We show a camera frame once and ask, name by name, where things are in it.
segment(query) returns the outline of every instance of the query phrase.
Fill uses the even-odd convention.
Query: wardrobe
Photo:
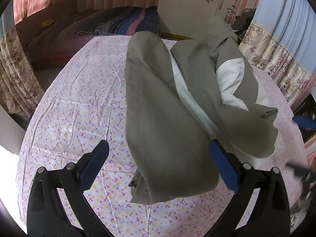
[[[224,21],[227,8],[236,0],[159,0],[161,32],[189,38],[206,35],[209,19],[218,15]]]

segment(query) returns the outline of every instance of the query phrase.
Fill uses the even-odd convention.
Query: blue gripper pad
[[[227,157],[227,152],[217,140],[209,145],[209,155],[221,175],[226,187],[235,193],[239,190],[239,175]]]
[[[107,141],[101,140],[98,145],[93,149],[85,167],[80,172],[78,178],[80,182],[80,191],[89,190],[100,172],[103,164],[109,156],[110,147]]]
[[[304,116],[295,116],[293,121],[301,128],[306,130],[316,130],[316,121]]]

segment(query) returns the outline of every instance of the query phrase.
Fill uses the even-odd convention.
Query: olive green cloth
[[[265,158],[274,151],[277,109],[255,104],[258,83],[244,59],[244,77],[234,95],[248,110],[222,103],[216,70],[244,58],[234,33],[219,19],[208,38],[177,42],[171,49],[189,92],[219,130],[243,152]],[[126,139],[137,164],[129,186],[134,203],[153,204],[213,190],[218,172],[208,153],[209,136],[184,107],[174,81],[170,54],[151,32],[130,40],[125,67]]]

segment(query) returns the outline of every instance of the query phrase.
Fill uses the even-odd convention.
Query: floral bedsheet
[[[91,152],[101,139],[110,155],[85,196],[115,236],[203,236],[233,196],[226,187],[193,197],[153,205],[130,203],[128,183],[136,170],[125,139],[126,93],[124,67],[128,36],[94,37],[66,65],[38,105],[22,144],[16,184],[20,216],[26,223],[28,197],[37,168],[61,169]],[[164,40],[170,49],[175,41]],[[300,195],[299,181],[284,169],[287,160],[306,164],[300,131],[291,122],[292,111],[281,91],[265,72],[254,72],[279,109],[275,121],[281,135],[278,152],[264,167],[281,169],[293,205]],[[72,224],[80,227],[63,190],[59,190]],[[240,226],[254,206],[254,192]]]

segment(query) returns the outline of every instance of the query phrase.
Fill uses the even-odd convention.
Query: striped blanket
[[[157,6],[147,9],[120,7],[100,10],[84,21],[78,29],[78,34],[132,36],[140,31],[150,31],[157,35],[160,34]]]

